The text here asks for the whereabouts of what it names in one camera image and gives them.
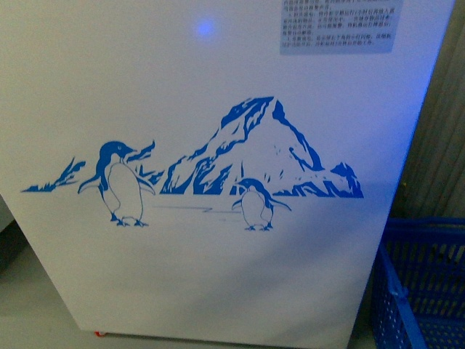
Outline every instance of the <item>penguin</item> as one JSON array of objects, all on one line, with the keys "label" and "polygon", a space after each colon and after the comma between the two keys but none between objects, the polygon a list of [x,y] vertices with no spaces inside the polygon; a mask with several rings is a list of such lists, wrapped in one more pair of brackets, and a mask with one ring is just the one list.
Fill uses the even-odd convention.
[{"label": "penguin", "polygon": [[246,230],[255,230],[255,227],[260,227],[260,230],[273,228],[271,221],[275,206],[281,206],[291,211],[288,205],[273,199],[258,180],[244,178],[236,185],[243,187],[245,191],[242,197],[232,205],[232,209],[238,207],[242,209],[244,220],[248,225]]},{"label": "penguin", "polygon": [[141,190],[155,195],[152,186],[139,177],[128,165],[126,156],[134,149],[118,141],[105,143],[100,149],[100,157],[95,167],[95,175],[81,183],[78,194],[90,187],[97,187],[108,211],[111,222],[127,226],[146,226],[142,221],[143,203]]}]

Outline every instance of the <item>mountain illustration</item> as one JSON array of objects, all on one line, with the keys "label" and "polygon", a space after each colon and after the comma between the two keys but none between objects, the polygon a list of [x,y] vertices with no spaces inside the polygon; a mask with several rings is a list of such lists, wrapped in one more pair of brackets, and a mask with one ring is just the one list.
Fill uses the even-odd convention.
[{"label": "mountain illustration", "polygon": [[239,195],[237,183],[254,178],[276,196],[363,197],[352,168],[323,167],[274,97],[234,106],[203,147],[151,173],[148,180],[161,194]]}]

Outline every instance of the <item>plastic crate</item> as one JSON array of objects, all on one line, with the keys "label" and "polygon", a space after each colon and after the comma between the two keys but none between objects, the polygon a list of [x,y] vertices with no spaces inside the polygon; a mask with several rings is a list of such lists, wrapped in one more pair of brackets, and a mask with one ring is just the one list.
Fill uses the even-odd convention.
[{"label": "plastic crate", "polygon": [[378,349],[465,349],[465,220],[390,220],[371,304]]}]

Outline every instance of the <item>blue decal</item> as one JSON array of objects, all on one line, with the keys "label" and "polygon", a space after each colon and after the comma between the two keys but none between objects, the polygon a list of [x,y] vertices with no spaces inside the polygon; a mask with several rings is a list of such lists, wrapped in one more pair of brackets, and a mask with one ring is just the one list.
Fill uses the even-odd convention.
[{"label": "blue decal", "polygon": [[90,187],[98,188],[103,202],[111,213],[111,221],[117,225],[146,226],[142,221],[144,204],[141,189],[155,195],[152,185],[137,175],[128,165],[128,161],[144,159],[154,149],[155,143],[136,151],[118,141],[105,143],[100,149],[100,157],[95,167],[95,175],[81,183],[78,193]]},{"label": "blue decal", "polygon": [[[232,210],[241,209],[248,230],[271,229],[276,206],[291,211],[273,196],[364,197],[352,167],[341,162],[331,171],[325,169],[317,151],[274,97],[249,98],[232,107],[207,143],[161,171],[147,171],[140,163],[151,157],[153,149],[155,141],[140,151],[115,140],[105,143],[95,174],[79,185],[78,193],[97,188],[110,220],[120,226],[147,225],[142,221],[141,190],[153,195],[236,196],[240,198]],[[85,163],[74,164],[73,158],[54,183],[23,191],[50,192],[73,184],[74,174]],[[193,209],[213,212],[213,208]]]},{"label": "blue decal", "polygon": [[[256,138],[256,130],[263,129],[261,135],[265,135],[270,125],[274,132],[279,129],[283,134],[280,143],[274,138]],[[252,150],[257,143],[268,146],[272,150],[268,154],[275,154],[275,157],[267,155],[266,161],[262,161],[267,165],[259,169],[254,159],[246,158],[250,153],[247,150]],[[279,168],[283,157],[293,159],[296,167],[291,168],[287,162]],[[286,119],[281,102],[274,97],[254,98],[232,107],[206,144],[172,164],[163,176],[159,191],[162,194],[240,195],[235,183],[244,177],[252,177],[263,178],[277,196],[312,194],[362,198],[360,183],[353,172],[349,173],[350,167],[345,166],[345,171],[331,171],[341,176],[342,182],[319,180],[318,173],[327,173],[321,159],[305,136]]]},{"label": "blue decal", "polygon": [[74,174],[79,172],[79,170],[86,165],[86,162],[80,161],[77,164],[73,164],[73,163],[74,163],[74,158],[73,160],[71,160],[69,165],[66,166],[61,176],[57,180],[55,180],[53,183],[48,182],[42,186],[32,185],[31,187],[25,190],[22,190],[22,192],[32,192],[32,193],[48,192],[49,193],[51,191],[54,191],[58,187],[76,183],[75,180],[72,180],[74,178]]},{"label": "blue decal", "polygon": [[232,209],[238,207],[242,209],[244,220],[248,225],[246,230],[273,228],[271,221],[275,206],[284,207],[291,211],[288,205],[273,199],[263,184],[254,178],[244,178],[237,183],[237,186],[243,187],[244,192],[242,197],[232,205]]}]

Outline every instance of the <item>chest freezer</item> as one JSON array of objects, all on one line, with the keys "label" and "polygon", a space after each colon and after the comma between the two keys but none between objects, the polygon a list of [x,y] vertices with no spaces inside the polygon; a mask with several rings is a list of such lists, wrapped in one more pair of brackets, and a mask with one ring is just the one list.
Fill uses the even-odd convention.
[{"label": "chest freezer", "polygon": [[345,348],[452,4],[2,4],[0,191],[78,326]]}]

